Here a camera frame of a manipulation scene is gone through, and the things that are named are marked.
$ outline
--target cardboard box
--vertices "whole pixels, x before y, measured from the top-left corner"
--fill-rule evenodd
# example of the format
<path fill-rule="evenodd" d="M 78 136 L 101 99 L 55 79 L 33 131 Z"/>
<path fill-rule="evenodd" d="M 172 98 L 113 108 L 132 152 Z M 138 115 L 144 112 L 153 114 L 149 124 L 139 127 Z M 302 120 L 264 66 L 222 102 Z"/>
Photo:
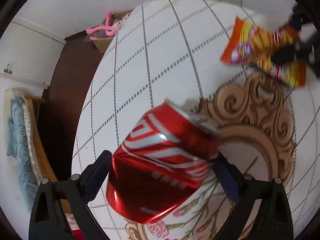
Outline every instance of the cardboard box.
<path fill-rule="evenodd" d="M 117 19 L 121 20 L 129 12 L 131 12 L 131 11 L 113 13 L 112 14 L 112 18 L 114 20 L 117 20 Z M 113 37 L 110 37 L 110 38 L 106 38 L 106 39 L 95 40 L 95 41 L 92 41 L 92 42 L 101 53 L 105 53 L 107 51 L 107 49 L 108 49 L 108 47 L 109 47 L 109 45 L 110 45 L 112 40 L 113 40 Z"/>
<path fill-rule="evenodd" d="M 101 53 L 105 53 L 112 40 L 113 37 L 110 37 L 108 39 L 95 40 L 92 42 L 97 47 L 98 51 L 100 51 Z"/>

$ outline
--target white cabinet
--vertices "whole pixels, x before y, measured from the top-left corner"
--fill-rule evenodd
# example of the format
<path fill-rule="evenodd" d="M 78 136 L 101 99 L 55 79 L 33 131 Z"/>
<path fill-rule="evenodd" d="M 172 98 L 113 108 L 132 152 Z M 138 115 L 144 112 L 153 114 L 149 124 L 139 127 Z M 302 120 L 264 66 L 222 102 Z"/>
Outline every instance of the white cabinet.
<path fill-rule="evenodd" d="M 49 86 L 64 44 L 22 25 L 10 23 L 0 39 L 0 72 Z"/>

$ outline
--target wooden bed frame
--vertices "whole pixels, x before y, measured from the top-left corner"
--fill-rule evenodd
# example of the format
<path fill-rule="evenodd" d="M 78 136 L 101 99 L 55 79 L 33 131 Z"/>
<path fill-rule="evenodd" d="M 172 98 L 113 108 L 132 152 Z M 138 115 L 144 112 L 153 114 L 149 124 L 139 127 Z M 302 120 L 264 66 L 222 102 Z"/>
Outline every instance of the wooden bed frame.
<path fill-rule="evenodd" d="M 31 119 L 31 125 L 33 130 L 33 143 L 35 146 L 36 156 L 38 159 L 40 169 L 42 171 L 42 175 L 44 178 L 48 178 L 52 182 L 58 181 L 56 175 L 54 174 L 50 166 L 47 155 L 45 154 L 44 148 L 42 146 L 40 135 L 37 128 L 37 122 L 36 122 L 37 118 L 36 118 L 36 112 L 35 112 L 34 106 L 35 104 L 44 104 L 45 99 L 25 96 L 25 101 L 30 111 L 30 119 Z M 61 201 L 61 206 L 64 212 L 72 214 L 68 201 L 67 200 L 60 200 L 60 201 Z"/>

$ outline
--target floral print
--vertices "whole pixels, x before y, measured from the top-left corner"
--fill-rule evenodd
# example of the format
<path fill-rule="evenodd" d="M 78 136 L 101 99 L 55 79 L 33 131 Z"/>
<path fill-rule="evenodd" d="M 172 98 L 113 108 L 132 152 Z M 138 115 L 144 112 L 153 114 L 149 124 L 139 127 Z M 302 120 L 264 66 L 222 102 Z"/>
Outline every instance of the floral print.
<path fill-rule="evenodd" d="M 200 228 L 198 228 L 198 229 L 196 230 L 196 233 L 201 233 L 202 231 L 203 231 L 203 228 L 200 227 Z"/>
<path fill-rule="evenodd" d="M 172 215 L 174 217 L 181 217 L 183 214 L 183 210 L 181 208 L 177 209 Z"/>
<path fill-rule="evenodd" d="M 155 224 L 147 225 L 147 228 L 151 234 L 153 234 L 158 238 L 160 237 L 165 238 L 166 236 L 169 235 L 169 231 L 167 230 L 162 220 L 156 222 Z"/>
<path fill-rule="evenodd" d="M 208 240 L 209 236 L 200 236 L 198 240 Z"/>

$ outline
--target pink flower pattern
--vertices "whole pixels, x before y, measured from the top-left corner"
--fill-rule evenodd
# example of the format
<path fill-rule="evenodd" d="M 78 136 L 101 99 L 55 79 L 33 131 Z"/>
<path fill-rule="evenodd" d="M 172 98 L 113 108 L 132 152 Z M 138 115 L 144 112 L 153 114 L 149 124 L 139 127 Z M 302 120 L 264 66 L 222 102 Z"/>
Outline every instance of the pink flower pattern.
<path fill-rule="evenodd" d="M 181 217 L 183 214 L 183 210 L 181 208 L 177 209 L 172 215 L 174 217 Z"/>
<path fill-rule="evenodd" d="M 196 233 L 201 233 L 202 231 L 203 231 L 203 228 L 200 227 L 200 228 L 198 228 L 198 229 L 196 230 Z"/>
<path fill-rule="evenodd" d="M 156 222 L 155 224 L 147 225 L 147 228 L 151 234 L 153 234 L 158 238 L 159 237 L 165 238 L 166 236 L 169 235 L 169 231 L 167 230 L 162 220 Z"/>

